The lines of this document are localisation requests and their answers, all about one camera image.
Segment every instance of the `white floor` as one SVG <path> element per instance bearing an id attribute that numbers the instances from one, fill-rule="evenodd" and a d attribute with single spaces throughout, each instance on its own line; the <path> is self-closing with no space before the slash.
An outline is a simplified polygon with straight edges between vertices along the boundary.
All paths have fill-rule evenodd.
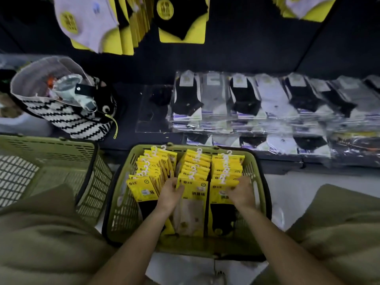
<path id="1" fill-rule="evenodd" d="M 272 202 L 284 213 L 284 230 L 301 217 L 317 190 L 333 184 L 380 198 L 380 177 L 357 177 L 290 172 L 286 175 L 266 175 Z M 237 261 L 216 261 L 216 271 L 223 271 L 229 284 L 247 285 L 266 267 L 248 267 Z M 162 285 L 179 285 L 200 273 L 214 273 L 214 261 L 206 258 L 155 253 L 147 276 Z"/>

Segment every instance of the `black and white striped bag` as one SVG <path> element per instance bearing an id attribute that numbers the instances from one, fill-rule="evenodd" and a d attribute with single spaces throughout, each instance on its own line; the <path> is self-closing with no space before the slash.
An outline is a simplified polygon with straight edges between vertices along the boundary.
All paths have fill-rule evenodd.
<path id="1" fill-rule="evenodd" d="M 51 78 L 60 79 L 71 74 L 83 77 L 81 84 L 90 89 L 96 103 L 94 112 L 47 95 Z M 47 57 L 22 68 L 11 81 L 11 93 L 32 113 L 61 128 L 74 139 L 102 140 L 110 130 L 116 113 L 112 87 L 87 75 L 69 57 Z"/>

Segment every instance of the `person's left arm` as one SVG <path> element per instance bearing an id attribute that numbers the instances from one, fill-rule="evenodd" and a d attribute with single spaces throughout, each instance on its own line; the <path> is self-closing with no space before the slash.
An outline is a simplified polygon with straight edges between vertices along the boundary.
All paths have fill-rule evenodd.
<path id="1" fill-rule="evenodd" d="M 89 285 L 137 285 L 144 282 L 146 268 L 165 221 L 183 194 L 184 187 L 176 190 L 176 184 L 177 178 L 170 178 L 165 182 L 156 208 L 93 276 Z"/>

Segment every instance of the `yellow strap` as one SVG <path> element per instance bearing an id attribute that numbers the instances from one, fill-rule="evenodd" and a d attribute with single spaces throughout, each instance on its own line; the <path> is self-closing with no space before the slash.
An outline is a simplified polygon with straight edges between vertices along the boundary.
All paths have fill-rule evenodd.
<path id="1" fill-rule="evenodd" d="M 117 132 L 119 131 L 119 126 L 117 125 L 116 120 L 111 115 L 105 114 L 105 116 L 108 117 L 108 118 L 110 118 L 110 119 L 112 119 L 112 121 L 115 122 L 115 124 L 116 124 L 116 132 L 115 132 L 115 135 L 114 135 L 114 139 L 116 139 Z"/>

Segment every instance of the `empty green basket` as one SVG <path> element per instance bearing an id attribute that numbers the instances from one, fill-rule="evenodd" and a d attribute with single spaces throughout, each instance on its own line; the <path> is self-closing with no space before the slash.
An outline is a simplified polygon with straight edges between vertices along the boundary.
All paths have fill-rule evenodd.
<path id="1" fill-rule="evenodd" d="M 140 225 L 138 205 L 126 185 L 129 174 L 135 173 L 136 160 L 144 154 L 145 149 L 150 149 L 152 144 L 136 145 L 131 149 L 123 166 L 114 176 L 107 196 L 106 215 L 102 228 L 102 234 L 113 245 L 120 246 Z M 190 145 L 173 145 L 169 143 L 167 150 L 178 153 L 179 160 L 187 149 L 197 150 L 202 148 L 203 153 L 215 155 L 227 153 L 245 155 L 243 174 L 251 177 L 257 184 L 260 199 L 260 209 L 269 218 L 272 217 L 271 197 L 264 174 L 251 151 L 236 148 L 201 147 Z M 253 235 L 240 214 L 237 213 L 234 237 L 227 239 L 222 237 L 186 237 L 186 236 L 161 236 L 156 250 L 171 254 L 208 257 L 214 259 L 233 259 L 264 261 L 265 257 L 256 243 Z"/>
<path id="2" fill-rule="evenodd" d="M 65 183 L 78 214 L 96 225 L 111 179 L 95 142 L 0 135 L 0 207 Z"/>

